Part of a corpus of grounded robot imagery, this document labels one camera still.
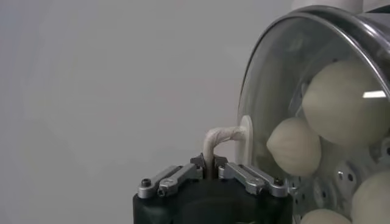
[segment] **black plastic housing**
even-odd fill
[[[292,202],[267,191],[251,195],[236,180],[191,180],[167,198],[135,195],[133,218],[134,224],[290,224]]]

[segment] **white backdrop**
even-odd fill
[[[132,223],[142,178],[235,125],[252,46],[289,7],[1,1],[0,223]]]

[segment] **cream ball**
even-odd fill
[[[307,213],[300,224],[351,224],[351,222],[332,210],[317,209]]]
[[[353,224],[390,223],[390,171],[364,181],[352,198]]]
[[[390,128],[390,103],[362,61],[332,63],[311,81],[302,101],[303,112],[321,137],[343,146],[367,146]]]
[[[272,132],[267,148],[286,173],[307,177],[321,160],[319,136],[301,118],[282,121]]]

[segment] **metal clamp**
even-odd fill
[[[227,163],[218,170],[220,178],[238,180],[250,194],[258,195],[261,190],[266,189],[275,197],[288,195],[288,187],[284,181],[275,179],[254,166]]]
[[[157,195],[167,197],[176,194],[179,186],[188,179],[199,179],[199,173],[195,164],[187,164],[172,176],[162,179],[158,187]]]
[[[180,170],[180,166],[170,166],[164,171],[157,174],[157,176],[152,179],[143,179],[141,184],[138,186],[138,197],[139,198],[151,198],[155,195],[157,191],[158,184],[160,181],[166,177],[171,176]]]

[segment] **round glass lid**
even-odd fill
[[[297,223],[389,222],[390,97],[376,72],[310,17],[281,19],[257,44],[238,119],[252,118],[252,164],[287,178]]]

